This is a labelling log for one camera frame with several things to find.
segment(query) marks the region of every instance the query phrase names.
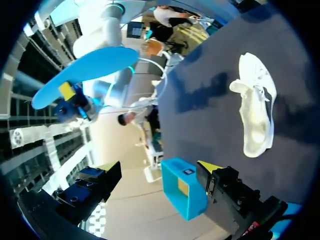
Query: floor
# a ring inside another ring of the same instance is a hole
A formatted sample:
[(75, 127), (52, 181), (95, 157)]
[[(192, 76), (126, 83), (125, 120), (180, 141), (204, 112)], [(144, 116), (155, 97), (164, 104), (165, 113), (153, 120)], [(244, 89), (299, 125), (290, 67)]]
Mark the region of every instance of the floor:
[[(203, 37), (193, 29), (175, 28), (177, 42), (188, 42), (187, 55)], [(135, 146), (140, 133), (136, 127), (120, 126), (119, 113), (100, 114), (90, 126), (100, 164), (119, 160), (122, 179), (107, 201), (106, 225), (102, 238), (108, 240), (224, 240), (229, 234), (204, 214), (185, 221), (168, 201), (162, 181), (148, 183), (144, 175), (147, 156), (143, 147)]]
[(121, 161), (122, 179), (107, 201), (108, 240), (224, 240), (228, 234), (205, 215), (185, 221), (167, 200), (161, 180), (148, 183), (143, 159)]

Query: shoe laces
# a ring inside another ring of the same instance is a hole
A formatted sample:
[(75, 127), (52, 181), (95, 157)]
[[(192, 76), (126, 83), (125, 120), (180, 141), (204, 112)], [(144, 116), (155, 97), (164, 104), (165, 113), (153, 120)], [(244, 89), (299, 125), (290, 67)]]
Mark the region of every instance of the shoe laces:
[[(246, 82), (247, 86), (252, 86), (254, 89), (257, 90), (257, 93), (259, 95), (260, 101), (270, 102), (268, 98), (266, 98), (265, 89), (261, 85), (261, 80), (264, 75), (268, 74), (266, 69), (263, 69), (260, 66), (256, 66), (254, 76), (252, 79), (241, 79), (242, 81)], [(241, 93), (242, 98), (247, 98), (247, 95), (245, 92)]]

